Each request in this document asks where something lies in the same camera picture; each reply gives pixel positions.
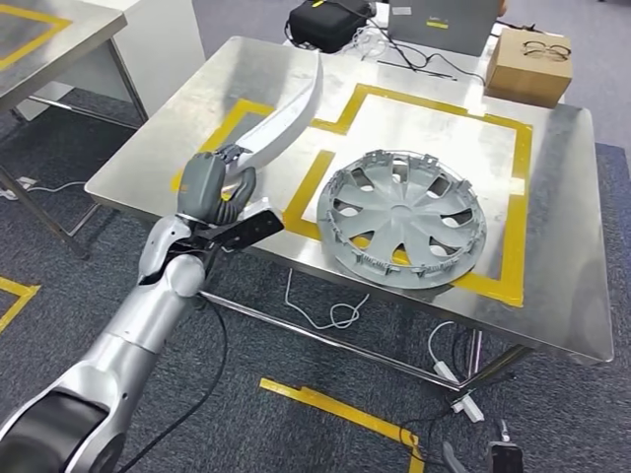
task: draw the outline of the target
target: table leg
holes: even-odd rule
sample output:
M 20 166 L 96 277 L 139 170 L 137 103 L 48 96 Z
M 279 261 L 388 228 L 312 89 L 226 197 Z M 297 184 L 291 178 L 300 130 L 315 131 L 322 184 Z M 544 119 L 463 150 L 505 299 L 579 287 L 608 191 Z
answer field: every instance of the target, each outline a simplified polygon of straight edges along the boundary
M 514 363 L 519 362 L 519 360 L 532 353 L 534 350 L 531 348 L 527 348 L 522 345 L 515 345 L 513 347 L 510 347 L 508 350 L 502 353 L 501 355 L 495 358 L 492 362 L 482 368 L 479 372 L 473 374 L 472 376 L 469 376 L 464 381 L 460 383 L 458 387 L 460 390 L 471 390 L 475 389 L 476 387 L 479 387 L 485 382 L 488 381 L 490 378 L 500 372 L 505 368 L 507 368 L 510 365 Z
M 51 219 L 48 214 L 45 212 L 44 209 L 35 203 L 29 195 L 28 195 L 28 192 L 24 190 L 21 185 L 18 184 L 6 169 L 1 165 L 0 182 L 2 182 L 5 186 L 16 194 L 18 200 L 26 206 L 26 208 L 30 210 L 31 213 L 45 224 L 46 227 L 50 229 L 54 234 L 67 244 L 72 251 L 75 253 L 79 258 L 87 259 L 89 256 L 88 251 L 81 247 L 81 245 L 75 241 L 72 236 L 67 234 L 60 225 Z
M 116 64 L 116 68 L 119 69 L 119 74 L 121 76 L 123 84 L 125 85 L 125 89 L 128 90 L 128 94 L 130 95 L 130 99 L 131 99 L 131 102 L 134 106 L 135 106 L 138 116 L 140 116 L 140 121 L 142 121 L 142 123 L 145 123 L 149 119 L 149 115 L 140 99 L 140 96 L 136 90 L 136 87 L 134 85 L 134 82 L 131 80 L 131 76 L 130 76 L 129 71 L 128 71 L 128 68 L 125 67 L 125 64 L 123 63 L 123 60 L 121 58 L 119 48 L 116 47 L 116 44 L 115 44 L 112 39 L 107 41 L 107 46 L 109 48 L 109 53 L 112 55 L 114 63 Z
M 469 353 L 469 367 L 467 377 L 478 372 L 480 367 L 480 351 L 482 349 L 482 332 L 474 329 L 471 337 L 471 350 Z
M 497 374 L 498 372 L 500 372 L 504 368 L 506 368 L 509 365 L 521 360 L 522 358 L 532 352 L 532 350 L 530 348 L 525 348 L 520 345 L 517 345 L 506 350 L 506 352 L 493 360 L 488 366 L 485 366 L 482 370 L 473 374 L 472 376 L 469 376 L 469 378 L 463 382 L 452 382 L 432 372 L 421 370 L 420 368 L 413 367 L 406 363 L 386 357 L 380 353 L 371 352 L 370 350 L 366 350 L 364 348 L 357 347 L 356 345 L 343 342 L 341 340 L 329 337 L 328 335 L 322 335 L 300 325 L 296 325 L 294 323 L 288 322 L 286 320 L 282 320 L 277 317 L 273 317 L 272 315 L 261 312 L 254 308 L 251 308 L 245 305 L 235 303 L 233 301 L 221 298 L 220 296 L 215 296 L 214 294 L 205 291 L 200 291 L 199 295 L 210 303 L 222 305 L 223 307 L 242 313 L 243 315 L 247 315 L 249 317 L 255 318 L 257 320 L 267 322 L 276 327 L 285 328 L 286 330 L 289 330 L 297 335 L 302 335 L 303 337 L 310 338 L 312 340 L 317 340 L 319 342 L 324 343 L 325 345 L 328 345 L 330 347 L 346 350 L 347 352 L 358 355 L 362 358 L 365 358 L 372 362 L 380 363 L 383 365 L 386 365 L 390 368 L 394 368 L 395 370 L 405 372 L 406 374 L 411 374 L 412 376 L 418 377 L 423 380 L 433 382 L 434 384 L 445 387 L 447 389 L 450 389 L 454 392 L 460 392 L 465 389 L 470 390 L 475 387 L 480 386 L 481 384 L 488 381 L 491 376 Z M 482 341 L 482 336 L 476 336 L 476 338 L 477 338 L 479 342 Z
M 82 116 L 88 116 L 90 118 L 94 118 L 96 120 L 104 121 L 106 123 L 111 123 L 112 125 L 118 125 L 118 126 L 123 126 L 125 128 L 129 128 L 131 130 L 137 130 L 138 126 L 132 125 L 131 123 L 125 123 L 124 121 L 116 120 L 115 118 L 111 118 L 107 115 L 103 115 L 103 113 L 98 113 L 96 111 L 88 110 L 86 108 L 82 108 L 80 106 L 76 105 L 69 105 L 67 103 L 61 103 L 60 101 L 51 101 L 49 99 L 45 99 L 42 97 L 38 96 L 29 96 L 28 99 L 29 101 L 36 101 L 38 103 L 43 103 L 45 105 L 48 106 L 55 106 L 57 108 L 61 108 L 63 110 L 71 111 L 72 113 L 76 113 L 77 115 L 82 115 Z
M 88 220 L 91 219 L 92 216 L 97 213 L 97 211 L 100 208 L 100 204 L 92 204 L 89 209 L 88 209 L 87 212 L 85 212 L 85 214 L 83 214 L 82 217 L 78 219 L 78 222 L 75 224 L 75 226 L 72 227 L 72 230 L 68 232 L 68 235 L 74 237 L 75 235 L 78 234 L 79 230 L 82 229 L 84 225 L 87 224 Z
M 365 358 L 368 360 L 371 360 L 373 362 L 381 363 L 383 365 L 387 365 L 390 368 L 394 368 L 396 370 L 399 370 L 400 372 L 405 372 L 407 374 L 411 374 L 413 376 L 419 377 L 420 379 L 424 379 L 426 381 L 433 382 L 434 384 L 438 384 L 442 387 L 446 387 L 448 389 L 451 389 L 452 391 L 458 391 L 458 387 L 457 383 L 451 382 L 448 379 L 445 379 L 443 377 L 440 377 L 432 372 L 426 372 L 425 370 L 421 370 L 420 368 L 413 367 L 411 365 L 408 365 L 403 362 L 400 362 L 399 360 L 395 360 L 392 358 L 386 357 L 384 355 L 381 355 L 379 353 L 371 352 L 369 350 L 365 350 L 361 347 L 357 347 L 355 345 L 352 345 L 349 343 L 343 342 L 341 340 L 337 340 L 333 337 L 329 337 L 327 335 L 322 335 L 320 333 L 313 332 L 312 330 L 309 330 L 306 328 L 301 327 L 300 325 L 296 325 L 294 323 L 288 322 L 286 320 L 282 320 L 277 317 L 273 317 L 272 315 L 268 315 L 264 312 L 261 312 L 260 310 L 257 310 L 254 308 L 247 307 L 245 305 L 238 304 L 232 301 L 229 301 L 227 299 L 221 298 L 219 296 L 215 296 L 214 294 L 210 294 L 207 292 L 200 292 L 200 296 L 205 299 L 206 301 L 213 303 L 213 304 L 218 304 L 222 305 L 223 307 L 230 308 L 232 310 L 235 310 L 239 313 L 242 313 L 244 315 L 248 315 L 249 317 L 256 318 L 257 320 L 261 320 L 263 322 L 270 323 L 272 325 L 275 325 L 277 327 L 285 328 L 286 330 L 289 330 L 293 333 L 296 333 L 298 335 L 302 335 L 304 337 L 310 338 L 312 340 L 317 340 L 319 342 L 324 343 L 325 345 L 328 345 L 330 347 L 335 347 L 340 348 L 342 350 L 346 350 L 347 352 L 353 353 L 355 355 L 359 355 L 362 358 Z

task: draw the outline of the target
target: white cable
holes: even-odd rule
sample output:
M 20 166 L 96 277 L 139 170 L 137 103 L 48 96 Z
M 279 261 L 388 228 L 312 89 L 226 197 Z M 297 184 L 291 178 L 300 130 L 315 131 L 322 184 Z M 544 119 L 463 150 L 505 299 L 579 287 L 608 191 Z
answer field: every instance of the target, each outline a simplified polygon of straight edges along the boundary
M 352 39 L 340 51 L 340 54 L 345 54 L 351 49 L 357 49 L 363 61 L 365 58 L 376 58 L 383 55 L 388 49 L 386 42 L 380 33 L 370 32 L 370 28 L 359 28 L 352 36 Z
M 439 323 L 436 328 L 435 328 L 434 330 L 432 330 L 432 333 L 429 334 L 429 338 L 427 339 L 427 349 L 429 350 L 429 356 L 432 357 L 432 360 L 434 360 L 435 364 L 438 363 L 439 359 L 436 358 L 436 356 L 434 355 L 434 352 L 432 350 L 432 339 L 434 338 L 434 335 L 436 335 L 436 332 L 438 332 L 441 328 L 445 327 L 445 325 L 451 325 L 452 323 L 454 323 L 454 322 L 452 322 L 451 320 L 447 321 L 447 322 Z
M 328 325 L 318 325 L 316 322 L 314 322 L 313 320 L 312 320 L 311 317 L 307 315 L 306 312 L 305 312 L 304 310 L 298 307 L 297 305 L 292 304 L 289 301 L 289 290 L 291 287 L 291 274 L 293 274 L 293 270 L 290 269 L 289 270 L 289 275 L 288 276 L 288 287 L 285 289 L 285 304 L 293 308 L 294 310 L 297 310 L 297 311 L 300 312 L 302 316 L 306 318 L 309 323 L 310 323 L 313 328 L 315 328 L 316 330 L 326 330 L 328 328 L 333 328 L 333 327 L 338 328 L 340 330 L 344 330 L 345 328 L 348 328 L 348 327 L 350 326 L 350 324 L 352 324 L 355 320 L 357 320 L 358 318 L 359 318 L 359 308 L 362 307 L 364 304 L 366 304 L 366 301 L 368 301 L 368 298 L 370 297 L 369 294 L 367 294 L 366 297 L 365 297 L 363 300 L 362 300 L 361 303 L 359 303 L 358 305 L 356 305 L 356 306 L 352 306 L 352 305 L 350 305 L 350 304 L 343 304 L 343 303 L 331 305 L 331 308 L 329 310 L 329 316 L 331 319 L 331 323 L 330 323 Z M 334 315 L 334 312 L 335 311 L 335 309 L 338 308 L 338 307 L 349 308 L 350 310 L 352 311 L 352 316 L 349 319 L 338 322 L 338 321 L 335 320 L 335 316 Z
M 57 189 L 49 189 L 48 187 L 29 187 L 29 188 L 26 189 L 26 192 L 33 192 L 33 191 L 35 191 L 35 190 L 42 190 L 42 191 L 44 191 L 44 192 L 51 192 L 51 193 L 54 194 L 55 192 L 59 192 L 60 190 L 63 190 L 66 187 L 70 187 L 72 185 L 85 185 L 85 182 L 78 181 L 78 180 L 74 181 L 74 182 L 68 182 L 68 183 L 63 184 L 62 186 L 57 187 Z

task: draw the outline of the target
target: white table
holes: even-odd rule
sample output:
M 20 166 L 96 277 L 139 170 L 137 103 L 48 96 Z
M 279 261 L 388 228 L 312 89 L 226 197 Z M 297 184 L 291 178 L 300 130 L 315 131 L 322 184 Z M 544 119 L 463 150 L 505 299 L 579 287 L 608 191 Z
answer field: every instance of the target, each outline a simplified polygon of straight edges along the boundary
M 82 0 L 123 12 L 128 25 L 112 42 L 127 69 L 146 120 L 158 111 L 205 56 L 191 0 Z M 74 87 L 121 101 L 132 101 L 106 45 L 75 62 L 35 96 L 58 101 Z M 23 101 L 17 110 L 32 120 L 48 105 Z

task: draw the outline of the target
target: eyeglasses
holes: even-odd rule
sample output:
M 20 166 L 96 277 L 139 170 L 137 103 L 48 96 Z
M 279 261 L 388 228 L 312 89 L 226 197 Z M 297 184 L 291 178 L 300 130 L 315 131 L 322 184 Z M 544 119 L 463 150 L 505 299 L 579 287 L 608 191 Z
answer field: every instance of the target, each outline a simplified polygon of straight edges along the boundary
M 525 56 L 529 57 L 547 57 L 552 61 L 567 61 L 571 54 L 571 49 L 561 44 L 553 44 L 548 46 L 541 41 L 526 41 L 522 51 Z

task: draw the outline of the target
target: stainless steel table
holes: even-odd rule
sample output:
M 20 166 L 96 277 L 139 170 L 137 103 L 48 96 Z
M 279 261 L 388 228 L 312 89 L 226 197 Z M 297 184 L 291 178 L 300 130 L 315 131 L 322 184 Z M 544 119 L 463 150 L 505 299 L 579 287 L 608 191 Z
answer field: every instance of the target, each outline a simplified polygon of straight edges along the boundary
M 284 209 L 286 230 L 256 249 L 298 270 L 412 304 L 476 330 L 469 377 L 452 383 L 399 361 L 207 295 L 250 316 L 442 384 L 470 388 L 531 350 L 583 364 L 608 362 L 613 346 L 592 118 L 482 97 L 475 84 L 325 56 L 317 118 L 259 174 L 256 197 Z M 309 52 L 234 37 L 152 116 L 85 187 L 97 202 L 155 219 L 176 210 L 178 171 L 252 126 L 308 81 Z M 488 224 L 483 254 L 454 286 L 380 287 L 326 254 L 315 222 L 320 190 L 335 169 L 374 149 L 436 156 L 471 181 Z M 516 345 L 479 370 L 482 330 Z
M 146 113 L 111 41 L 126 24 L 122 12 L 77 0 L 3 0 L 0 4 L 0 112 L 32 99 L 115 123 L 88 110 L 31 96 L 74 61 L 107 42 L 130 97 L 140 118 L 146 121 Z M 76 254 L 87 256 L 73 236 L 96 207 L 91 207 L 72 230 L 66 232 L 30 199 L 2 165 L 0 181 Z

